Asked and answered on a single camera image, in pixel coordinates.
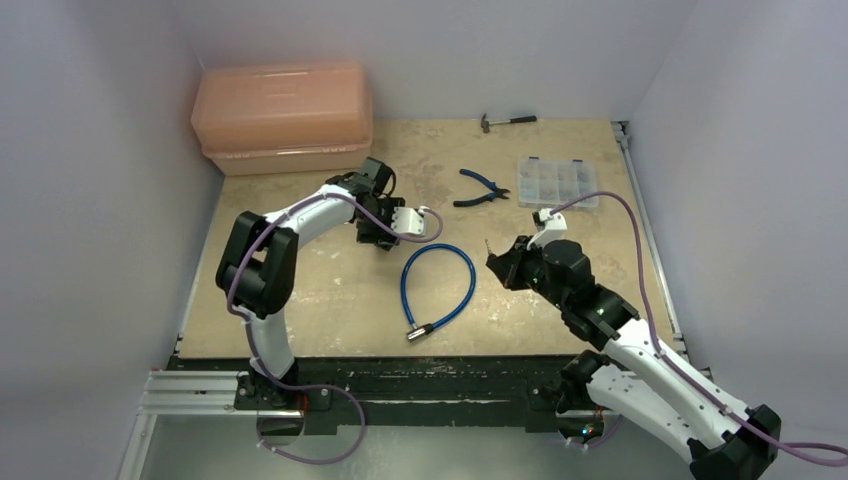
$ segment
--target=pliers handle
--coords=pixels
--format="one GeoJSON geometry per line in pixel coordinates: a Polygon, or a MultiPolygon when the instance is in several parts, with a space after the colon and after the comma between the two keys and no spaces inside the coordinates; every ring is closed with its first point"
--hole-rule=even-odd
{"type": "Polygon", "coordinates": [[[486,195],[483,195],[482,197],[477,197],[471,200],[456,200],[453,202],[454,207],[473,207],[474,205],[480,205],[483,202],[491,202],[496,198],[503,198],[509,200],[509,197],[506,196],[506,194],[509,193],[509,190],[505,188],[499,188],[495,182],[490,181],[483,175],[480,175],[477,172],[473,172],[465,168],[460,169],[459,174],[477,180],[478,182],[485,185],[489,190],[491,190],[492,193],[488,193],[486,195]]]}

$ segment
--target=pliers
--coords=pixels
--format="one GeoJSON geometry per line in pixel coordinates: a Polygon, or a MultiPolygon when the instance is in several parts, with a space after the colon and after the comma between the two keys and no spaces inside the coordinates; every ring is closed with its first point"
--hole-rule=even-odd
{"type": "Polygon", "coordinates": [[[483,195],[482,197],[478,197],[472,200],[456,200],[453,202],[454,207],[473,207],[474,205],[480,205],[483,202],[491,202],[496,198],[503,198],[509,200],[509,197],[506,196],[506,194],[509,193],[509,190],[505,188],[498,188],[495,182],[489,181],[489,179],[487,179],[483,175],[480,175],[477,172],[472,172],[471,170],[466,170],[464,168],[459,171],[459,174],[477,180],[478,182],[488,187],[489,190],[492,191],[492,193],[488,193],[486,195],[483,195]]]}

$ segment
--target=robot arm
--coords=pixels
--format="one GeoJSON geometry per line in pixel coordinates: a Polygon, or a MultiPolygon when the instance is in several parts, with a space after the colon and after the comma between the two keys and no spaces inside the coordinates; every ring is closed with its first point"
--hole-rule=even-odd
{"type": "MultiPolygon", "coordinates": [[[[265,215],[244,212],[236,219],[215,276],[215,283],[224,291],[229,291],[242,258],[260,233],[286,216],[260,246],[260,250],[265,251],[264,260],[253,258],[249,261],[233,302],[249,317],[246,323],[252,331],[259,358],[275,377],[281,378],[294,363],[283,307],[294,287],[300,248],[327,230],[348,222],[356,224],[359,243],[373,244],[383,250],[390,250],[399,243],[395,236],[384,232],[356,210],[354,202],[383,224],[391,225],[395,233],[424,235],[423,209],[407,208],[403,198],[383,195],[392,177],[391,168],[369,157],[358,172],[327,180],[317,192],[296,204],[306,203],[305,206],[291,206],[265,215]]],[[[262,373],[255,358],[251,359],[251,365],[262,373]]]]}
{"type": "Polygon", "coordinates": [[[774,460],[776,449],[728,414],[747,417],[774,438],[780,433],[777,414],[765,405],[750,409],[662,340],[655,344],[648,322],[636,309],[595,283],[580,244],[560,239],[566,230],[562,214],[544,209],[533,217],[539,232],[533,237],[519,236],[503,255],[490,253],[486,266],[504,288],[532,289],[542,295],[562,312],[563,322],[575,336],[602,352],[584,351],[563,369],[560,387],[551,392],[559,397],[557,411],[562,413],[588,398],[622,413],[661,439],[689,462],[696,479],[758,478],[774,460]],[[683,370],[727,408],[722,411],[714,406],[668,363],[683,370]]]}

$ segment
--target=plastic storage box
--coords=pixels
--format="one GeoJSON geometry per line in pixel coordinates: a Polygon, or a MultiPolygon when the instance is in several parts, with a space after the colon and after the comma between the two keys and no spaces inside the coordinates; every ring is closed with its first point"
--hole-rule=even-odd
{"type": "Polygon", "coordinates": [[[358,167],[371,147],[371,95],[356,63],[211,69],[191,123],[227,175],[358,167]]]}
{"type": "MultiPolygon", "coordinates": [[[[555,207],[597,190],[595,167],[583,160],[529,157],[518,162],[518,204],[522,207],[555,207]]],[[[592,197],[575,207],[595,208],[598,202],[598,197],[592,197]]]]}

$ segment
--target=wooden board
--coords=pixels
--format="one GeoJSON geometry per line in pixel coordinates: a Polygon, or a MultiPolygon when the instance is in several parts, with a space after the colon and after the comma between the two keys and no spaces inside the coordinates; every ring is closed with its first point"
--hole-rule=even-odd
{"type": "MultiPolygon", "coordinates": [[[[466,310],[448,326],[416,344],[400,304],[403,265],[420,245],[402,243],[383,252],[355,241],[353,226],[337,227],[304,246],[297,259],[295,290],[286,306],[289,339],[298,356],[509,355],[579,353],[559,311],[535,293],[510,292],[485,267],[488,239],[496,253],[520,234],[535,233],[531,209],[517,202],[517,162],[527,156],[594,163],[598,186],[621,194],[635,207],[633,189],[607,120],[542,120],[492,128],[484,135],[473,120],[386,120],[375,124],[372,156],[398,174],[396,196],[408,206],[427,205],[445,219],[441,242],[463,249],[477,267],[477,289],[466,310]],[[456,199],[487,190],[458,173],[479,172],[512,190],[511,200],[454,208],[456,199]]],[[[225,310],[214,276],[233,220],[245,211],[286,207],[320,187],[332,172],[229,177],[209,230],[188,323],[183,358],[248,357],[239,319],[225,310]]],[[[640,312],[633,233],[624,209],[602,199],[597,209],[568,211],[567,237],[580,242],[599,283],[619,292],[640,312]]],[[[661,337],[671,341],[668,311],[645,252],[649,299],[661,337]]],[[[409,298],[418,324],[438,320],[464,296],[465,262],[447,251],[428,252],[409,276],[409,298]]]]}

